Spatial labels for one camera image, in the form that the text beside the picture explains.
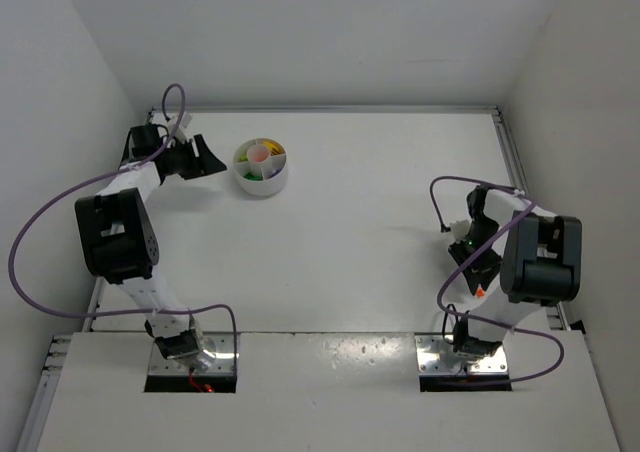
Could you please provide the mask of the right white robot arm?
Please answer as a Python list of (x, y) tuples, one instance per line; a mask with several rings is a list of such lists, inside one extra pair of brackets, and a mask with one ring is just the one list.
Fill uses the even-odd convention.
[(476, 186), (466, 198), (470, 219), (450, 226), (448, 252), (481, 303), (456, 320), (459, 355), (492, 356), (507, 332), (540, 308), (573, 300), (582, 265), (582, 222), (557, 215), (514, 190)]

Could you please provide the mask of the yellow lego brick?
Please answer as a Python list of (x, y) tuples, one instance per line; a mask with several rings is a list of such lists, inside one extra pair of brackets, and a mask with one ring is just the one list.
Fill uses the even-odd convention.
[(284, 154), (284, 150), (278, 144), (275, 144), (275, 143), (269, 142), (269, 141), (265, 141), (264, 145), (269, 149), (269, 151), (270, 151), (270, 153), (272, 155)]

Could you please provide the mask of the dark green lego brick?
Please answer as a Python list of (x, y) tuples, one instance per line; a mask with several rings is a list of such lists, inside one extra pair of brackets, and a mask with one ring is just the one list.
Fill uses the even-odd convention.
[(248, 172), (247, 174), (244, 175), (244, 179), (246, 180), (250, 180), (250, 181), (262, 181), (263, 178), (260, 175), (254, 175), (251, 172)]

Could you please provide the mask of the white divided round container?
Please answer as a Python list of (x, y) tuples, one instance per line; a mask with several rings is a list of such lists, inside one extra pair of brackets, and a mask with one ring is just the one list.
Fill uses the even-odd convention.
[[(247, 150), (254, 144), (264, 144), (265, 141), (278, 144), (283, 150), (284, 154), (272, 155), (268, 161), (262, 163), (238, 162), (238, 158), (241, 155), (247, 153)], [(277, 170), (283, 169), (283, 171), (275, 178), (269, 179), (271, 174)], [(243, 143), (234, 153), (233, 167), (234, 177), (240, 186), (240, 188), (247, 194), (266, 198), (278, 194), (286, 185), (288, 179), (288, 162), (287, 154), (283, 145), (274, 139), (269, 138), (256, 138)], [(254, 175), (262, 176), (262, 181), (250, 181), (244, 179), (244, 175), (251, 172)]]

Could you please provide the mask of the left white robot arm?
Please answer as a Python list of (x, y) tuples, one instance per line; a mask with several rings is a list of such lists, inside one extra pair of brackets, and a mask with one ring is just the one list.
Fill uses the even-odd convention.
[(188, 138), (183, 127), (162, 149), (164, 128), (153, 123), (131, 128), (119, 174), (96, 195), (78, 199), (74, 208), (89, 272), (133, 300), (164, 359), (202, 369), (212, 350), (194, 314), (159, 271), (160, 247), (145, 202), (168, 176), (192, 180), (227, 167), (202, 135)]

